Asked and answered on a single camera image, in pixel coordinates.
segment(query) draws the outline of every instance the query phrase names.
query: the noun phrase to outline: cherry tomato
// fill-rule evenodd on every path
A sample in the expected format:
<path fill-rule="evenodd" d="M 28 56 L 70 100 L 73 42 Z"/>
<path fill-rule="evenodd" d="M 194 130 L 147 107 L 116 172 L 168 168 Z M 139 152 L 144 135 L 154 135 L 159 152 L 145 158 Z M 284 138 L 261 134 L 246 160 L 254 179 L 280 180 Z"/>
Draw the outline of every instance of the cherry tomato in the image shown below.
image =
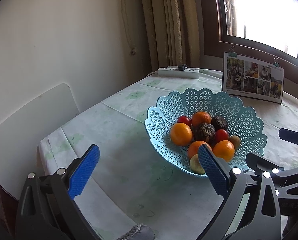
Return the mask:
<path fill-rule="evenodd" d="M 184 116 L 184 115 L 179 117 L 177 122 L 183 122 L 186 125 L 188 125 L 189 127 L 191 127 L 191 120 L 188 117 Z"/>
<path fill-rule="evenodd" d="M 216 143 L 228 140 L 229 139 L 229 134 L 226 130 L 220 129 L 216 131 Z"/>

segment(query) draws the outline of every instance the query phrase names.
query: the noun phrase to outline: white wall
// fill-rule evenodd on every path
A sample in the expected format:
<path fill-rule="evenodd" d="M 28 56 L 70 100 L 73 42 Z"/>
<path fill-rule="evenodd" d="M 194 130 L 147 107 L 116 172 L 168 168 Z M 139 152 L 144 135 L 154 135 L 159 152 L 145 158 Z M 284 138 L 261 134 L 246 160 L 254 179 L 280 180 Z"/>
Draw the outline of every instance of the white wall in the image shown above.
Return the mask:
<path fill-rule="evenodd" d="M 0 124 L 60 83 L 82 112 L 150 72 L 141 0 L 126 3 L 135 56 L 120 0 L 2 0 Z"/>

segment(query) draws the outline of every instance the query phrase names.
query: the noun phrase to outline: white power strip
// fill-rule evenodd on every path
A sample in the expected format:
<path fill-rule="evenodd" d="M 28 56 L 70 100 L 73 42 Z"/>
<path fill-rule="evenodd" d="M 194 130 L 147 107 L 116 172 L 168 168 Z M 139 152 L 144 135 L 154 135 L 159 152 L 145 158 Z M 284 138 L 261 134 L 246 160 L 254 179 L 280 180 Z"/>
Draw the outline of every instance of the white power strip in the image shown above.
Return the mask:
<path fill-rule="evenodd" d="M 161 67 L 158 69 L 158 76 L 199 79 L 199 70 L 186 68 L 180 71 L 178 68 Z"/>

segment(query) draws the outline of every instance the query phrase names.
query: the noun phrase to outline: tablecloth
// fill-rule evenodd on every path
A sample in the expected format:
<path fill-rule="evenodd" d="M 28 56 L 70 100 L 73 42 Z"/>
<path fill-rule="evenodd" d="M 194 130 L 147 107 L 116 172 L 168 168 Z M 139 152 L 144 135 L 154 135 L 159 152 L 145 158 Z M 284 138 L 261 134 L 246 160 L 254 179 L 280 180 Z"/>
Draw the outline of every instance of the tablecloth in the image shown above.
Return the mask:
<path fill-rule="evenodd" d="M 217 93 L 221 91 L 221 78 L 221 72 L 201 70 L 198 80 L 154 74 L 132 84 L 40 142 L 45 172 L 68 167 L 95 143 L 100 148 L 100 161 L 75 201 L 105 240 L 118 238 L 135 223 L 150 226 L 157 239 L 196 239 L 223 198 L 208 179 L 187 175 L 166 163 L 151 146 L 144 120 L 158 97 L 187 88 L 209 88 Z M 298 146 L 278 136 L 281 127 L 298 130 L 298 99 L 287 93 L 281 105 L 241 99 L 263 119 L 263 133 L 268 135 L 264 156 L 286 169 L 298 167 Z M 246 201 L 244 198 L 238 212 L 243 213 Z M 110 206 L 108 212 L 104 212 L 106 205 Z M 235 219 L 231 230 L 237 223 Z"/>

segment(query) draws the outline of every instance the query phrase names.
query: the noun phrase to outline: fruit basket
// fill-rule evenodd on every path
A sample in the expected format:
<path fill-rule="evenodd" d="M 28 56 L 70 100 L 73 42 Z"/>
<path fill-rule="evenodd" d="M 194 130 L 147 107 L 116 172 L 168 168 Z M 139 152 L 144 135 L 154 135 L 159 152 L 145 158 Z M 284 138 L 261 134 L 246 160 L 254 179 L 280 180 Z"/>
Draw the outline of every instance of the fruit basket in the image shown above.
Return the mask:
<path fill-rule="evenodd" d="M 225 92 L 213 94 L 209 89 L 187 89 L 183 94 L 173 91 L 166 97 L 157 100 L 156 107 L 149 107 L 145 129 L 154 149 L 169 163 L 185 173 L 196 177 L 207 177 L 206 174 L 196 174 L 189 166 L 187 146 L 177 146 L 170 139 L 170 129 L 177 119 L 185 115 L 191 118 L 198 111 L 205 111 L 211 117 L 223 115 L 228 122 L 229 135 L 238 135 L 241 144 L 236 150 L 231 167 L 239 167 L 242 171 L 248 167 L 245 157 L 249 152 L 264 155 L 267 136 L 262 134 L 263 121 L 256 117 L 252 107 L 244 107 L 240 98 L 230 97 Z"/>

